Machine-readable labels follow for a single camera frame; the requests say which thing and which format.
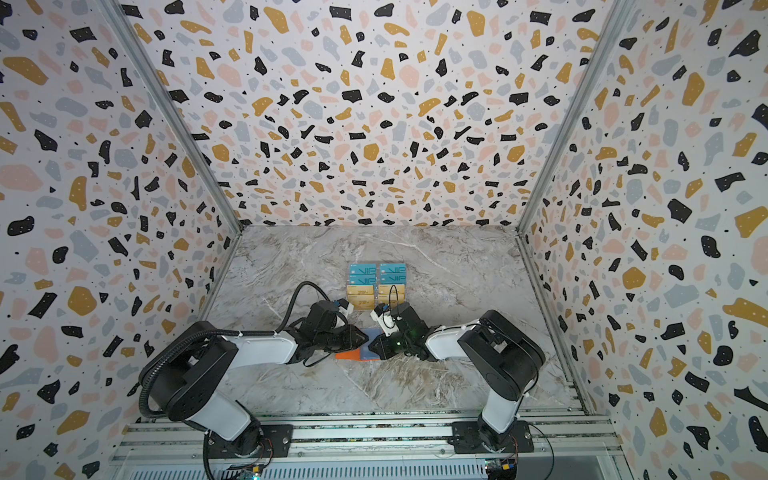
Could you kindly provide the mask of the teal vip card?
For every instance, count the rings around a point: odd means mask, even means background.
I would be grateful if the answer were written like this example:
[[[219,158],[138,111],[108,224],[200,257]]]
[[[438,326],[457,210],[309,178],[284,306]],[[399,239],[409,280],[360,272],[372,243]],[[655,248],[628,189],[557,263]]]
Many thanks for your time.
[[[405,263],[380,263],[379,283],[384,285],[400,285],[407,283],[407,266]]]
[[[354,263],[349,266],[349,285],[375,285],[378,282],[378,265],[375,263]]]

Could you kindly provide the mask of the aluminium left corner post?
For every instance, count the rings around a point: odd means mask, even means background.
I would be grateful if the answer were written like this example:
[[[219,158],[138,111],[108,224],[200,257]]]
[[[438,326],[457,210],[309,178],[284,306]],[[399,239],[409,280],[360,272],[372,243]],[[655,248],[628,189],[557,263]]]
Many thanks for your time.
[[[217,210],[228,226],[232,227],[236,236],[242,234],[242,225],[236,218],[233,208],[227,200],[224,191],[219,186],[213,172],[203,158],[203,154],[194,141],[192,134],[184,123],[179,111],[174,106],[170,94],[152,64],[152,61],[141,46],[139,37],[124,14],[119,1],[96,1],[96,6],[113,29],[127,57],[134,64],[136,71],[144,81],[157,107],[165,117],[173,134],[187,152],[192,165],[202,178],[217,205]]]

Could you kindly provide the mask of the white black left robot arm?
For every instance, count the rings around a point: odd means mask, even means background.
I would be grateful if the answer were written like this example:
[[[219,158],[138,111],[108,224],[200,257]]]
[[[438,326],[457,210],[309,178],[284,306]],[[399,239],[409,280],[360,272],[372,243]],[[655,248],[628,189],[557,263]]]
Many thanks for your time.
[[[141,415],[188,423],[228,442],[255,436],[258,420],[220,391],[224,377],[248,366],[307,364],[316,352],[332,356],[364,346],[369,337],[348,322],[341,311],[347,305],[320,300],[277,331],[194,323],[141,371]]]

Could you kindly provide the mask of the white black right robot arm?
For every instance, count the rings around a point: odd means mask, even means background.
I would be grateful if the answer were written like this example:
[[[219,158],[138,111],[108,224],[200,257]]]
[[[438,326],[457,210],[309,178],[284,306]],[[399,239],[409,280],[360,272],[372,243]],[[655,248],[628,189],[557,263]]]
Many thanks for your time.
[[[527,392],[536,385],[546,356],[530,337],[496,310],[455,326],[428,326],[407,302],[379,304],[371,317],[383,333],[369,344],[379,359],[399,354],[421,361],[469,360],[490,391],[478,418],[478,434],[499,449],[511,436]]]

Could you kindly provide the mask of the gold vip card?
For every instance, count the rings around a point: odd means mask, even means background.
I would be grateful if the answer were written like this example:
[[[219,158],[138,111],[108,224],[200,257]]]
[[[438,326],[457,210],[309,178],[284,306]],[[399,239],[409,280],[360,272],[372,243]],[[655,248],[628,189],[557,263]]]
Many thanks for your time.
[[[374,285],[348,285],[346,289],[348,296],[374,296]]]
[[[356,310],[374,310],[376,307],[374,295],[350,295],[347,300]]]
[[[379,284],[378,296],[382,302],[388,302],[389,299],[399,299],[403,301],[406,298],[406,285],[405,284]]]

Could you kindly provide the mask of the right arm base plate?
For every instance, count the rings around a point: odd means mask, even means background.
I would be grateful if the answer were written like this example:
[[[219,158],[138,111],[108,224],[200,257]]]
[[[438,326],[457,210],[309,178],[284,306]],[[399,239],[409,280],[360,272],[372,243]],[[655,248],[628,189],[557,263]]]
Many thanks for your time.
[[[514,421],[503,433],[496,432],[480,420],[454,422],[447,442],[457,454],[509,455],[534,451],[530,425],[523,420]]]

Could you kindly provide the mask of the gold VIP card front left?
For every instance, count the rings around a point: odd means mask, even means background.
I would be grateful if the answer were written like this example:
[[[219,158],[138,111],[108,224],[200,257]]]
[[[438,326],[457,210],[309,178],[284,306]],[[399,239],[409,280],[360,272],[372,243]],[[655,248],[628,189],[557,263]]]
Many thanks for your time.
[[[376,307],[374,295],[350,295],[347,300],[356,310],[374,310]]]

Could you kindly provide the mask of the teal VIP card left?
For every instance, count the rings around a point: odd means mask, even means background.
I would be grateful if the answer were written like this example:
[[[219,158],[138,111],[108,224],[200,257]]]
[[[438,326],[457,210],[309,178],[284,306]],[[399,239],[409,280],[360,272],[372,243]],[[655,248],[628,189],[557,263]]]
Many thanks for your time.
[[[375,285],[378,282],[378,265],[375,263],[354,263],[349,266],[349,285]]]

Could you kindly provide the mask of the orange card wallet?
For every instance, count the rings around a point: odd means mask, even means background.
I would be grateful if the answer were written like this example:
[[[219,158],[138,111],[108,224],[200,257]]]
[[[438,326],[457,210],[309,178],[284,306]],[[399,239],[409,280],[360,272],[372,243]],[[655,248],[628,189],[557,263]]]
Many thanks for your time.
[[[355,350],[337,353],[335,355],[335,359],[357,362],[379,361],[379,355],[373,352],[370,349],[370,346],[373,341],[383,333],[383,331],[380,328],[367,328],[364,329],[363,332],[368,336],[368,341],[363,346]]]

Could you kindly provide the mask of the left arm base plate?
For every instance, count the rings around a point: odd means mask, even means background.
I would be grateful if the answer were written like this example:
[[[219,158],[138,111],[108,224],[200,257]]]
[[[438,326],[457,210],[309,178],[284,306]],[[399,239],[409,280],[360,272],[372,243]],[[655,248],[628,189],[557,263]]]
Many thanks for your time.
[[[269,460],[288,456],[294,427],[291,424],[247,427],[236,439],[225,440],[211,433],[204,441],[210,459]]]

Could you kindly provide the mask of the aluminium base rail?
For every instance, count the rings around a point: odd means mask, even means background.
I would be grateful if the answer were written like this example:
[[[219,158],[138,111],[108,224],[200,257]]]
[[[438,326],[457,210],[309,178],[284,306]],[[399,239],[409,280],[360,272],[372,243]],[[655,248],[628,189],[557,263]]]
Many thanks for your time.
[[[264,452],[235,458],[170,421],[134,423],[107,479],[630,479],[604,416],[526,409],[502,450],[470,413],[268,416]]]

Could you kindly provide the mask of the aluminium corner post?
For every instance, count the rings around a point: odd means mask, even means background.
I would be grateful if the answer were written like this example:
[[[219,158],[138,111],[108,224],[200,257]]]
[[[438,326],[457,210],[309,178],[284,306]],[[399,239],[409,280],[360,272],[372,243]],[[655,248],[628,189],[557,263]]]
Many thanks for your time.
[[[233,208],[227,200],[224,191],[219,186],[213,172],[203,158],[203,154],[194,141],[192,134],[184,123],[179,111],[174,106],[170,94],[152,64],[152,61],[141,46],[139,37],[124,14],[119,1],[96,1],[96,6],[113,29],[127,57],[134,64],[136,71],[144,81],[157,107],[165,117],[173,134],[187,152],[192,165],[202,178],[217,205],[217,210],[228,226],[232,227],[236,236],[242,234],[242,225],[236,218]]]
[[[563,117],[561,127],[557,131],[549,154],[536,177],[536,183],[533,185],[532,193],[516,227],[518,236],[524,236],[526,229],[533,222],[534,214],[537,211],[537,204],[542,200],[546,191],[548,178],[554,172],[558,158],[564,153],[570,135],[580,122],[581,114],[591,98],[600,75],[610,59],[614,44],[622,33],[622,29],[635,4],[635,1],[620,0],[615,1],[611,6],[599,40],[584,71],[583,78]]]

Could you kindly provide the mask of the gold VIP card rear left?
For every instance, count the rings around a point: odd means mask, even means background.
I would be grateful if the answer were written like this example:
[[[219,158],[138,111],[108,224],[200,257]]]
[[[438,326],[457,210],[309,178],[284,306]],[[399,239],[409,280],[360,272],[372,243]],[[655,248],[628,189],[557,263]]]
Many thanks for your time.
[[[348,285],[346,289],[348,296],[374,296],[374,285]]]

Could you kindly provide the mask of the teal VIP card right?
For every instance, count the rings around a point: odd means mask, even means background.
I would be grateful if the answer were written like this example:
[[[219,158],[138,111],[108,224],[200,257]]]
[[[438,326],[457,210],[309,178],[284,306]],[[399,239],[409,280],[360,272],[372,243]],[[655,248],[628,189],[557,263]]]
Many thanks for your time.
[[[407,283],[407,266],[405,263],[380,263],[379,283],[384,285],[400,285]]]

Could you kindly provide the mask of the aluminium right corner post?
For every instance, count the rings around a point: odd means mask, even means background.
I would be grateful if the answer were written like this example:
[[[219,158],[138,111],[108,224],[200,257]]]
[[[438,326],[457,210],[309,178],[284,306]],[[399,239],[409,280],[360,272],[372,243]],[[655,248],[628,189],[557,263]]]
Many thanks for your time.
[[[591,98],[600,75],[610,59],[614,44],[622,33],[622,29],[635,4],[635,1],[620,0],[615,1],[611,6],[599,40],[584,71],[583,78],[563,117],[561,127],[557,131],[549,154],[536,177],[536,183],[533,185],[532,193],[516,227],[518,236],[524,236],[526,229],[533,222],[534,214],[537,211],[537,204],[542,200],[546,191],[548,178],[554,172],[558,158],[564,153],[570,135],[580,122],[581,114]]]

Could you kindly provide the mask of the clear acrylic card display stand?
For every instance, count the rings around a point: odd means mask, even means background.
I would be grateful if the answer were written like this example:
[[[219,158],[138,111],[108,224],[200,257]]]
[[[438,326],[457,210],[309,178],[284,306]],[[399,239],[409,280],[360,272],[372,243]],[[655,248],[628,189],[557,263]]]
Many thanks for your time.
[[[356,310],[374,310],[380,303],[406,301],[405,263],[352,263],[348,268],[346,296]]]

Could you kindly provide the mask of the gold VIP card rear right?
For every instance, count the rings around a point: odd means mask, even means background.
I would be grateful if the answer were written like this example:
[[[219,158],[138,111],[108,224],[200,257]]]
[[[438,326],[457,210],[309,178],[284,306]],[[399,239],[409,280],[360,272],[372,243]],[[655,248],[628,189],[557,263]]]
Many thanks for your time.
[[[403,301],[406,298],[406,285],[405,284],[379,284],[378,296],[382,302],[388,302],[389,299],[399,299]]]

